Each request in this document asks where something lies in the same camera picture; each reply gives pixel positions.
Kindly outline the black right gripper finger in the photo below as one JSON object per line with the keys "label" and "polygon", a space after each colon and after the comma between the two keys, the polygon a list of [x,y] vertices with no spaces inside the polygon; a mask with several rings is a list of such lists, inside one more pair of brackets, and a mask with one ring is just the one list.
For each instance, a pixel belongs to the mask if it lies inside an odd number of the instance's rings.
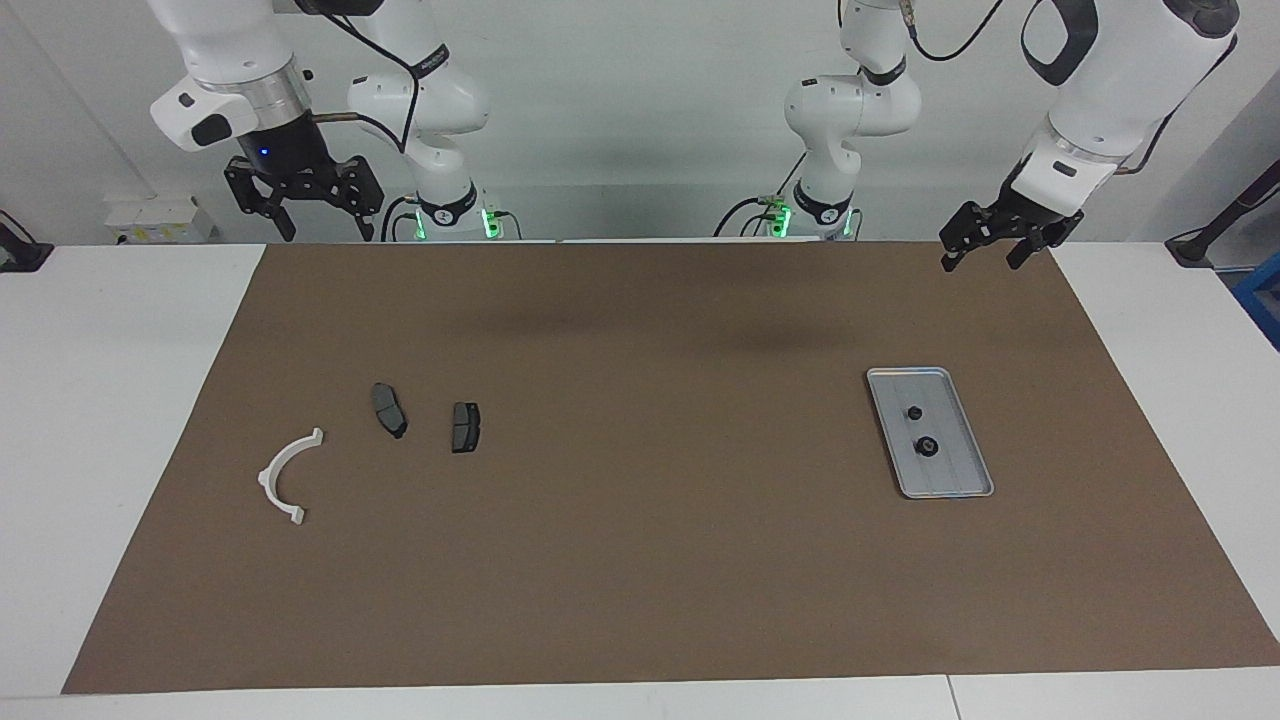
{"label": "black right gripper finger", "polygon": [[269,219],[285,243],[294,241],[296,224],[284,209],[298,188],[294,173],[265,158],[230,158],[224,177],[242,213]]}
{"label": "black right gripper finger", "polygon": [[346,161],[334,161],[330,170],[328,202],[353,219],[362,242],[372,242],[374,222],[385,202],[372,165],[364,155],[355,155]]}

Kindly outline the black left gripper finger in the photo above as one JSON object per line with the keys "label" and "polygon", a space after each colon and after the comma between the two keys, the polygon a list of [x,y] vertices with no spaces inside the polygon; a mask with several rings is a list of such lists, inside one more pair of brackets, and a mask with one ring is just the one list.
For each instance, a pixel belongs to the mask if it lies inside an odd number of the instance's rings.
{"label": "black left gripper finger", "polygon": [[984,208],[978,202],[964,202],[951,215],[940,231],[943,246],[941,265],[945,272],[955,272],[969,252],[1001,240],[998,215],[998,208]]}
{"label": "black left gripper finger", "polygon": [[1046,249],[1055,249],[1062,242],[1064,224],[1032,227],[1027,236],[1019,240],[1006,256],[1011,270],[1019,270],[1030,258]]}

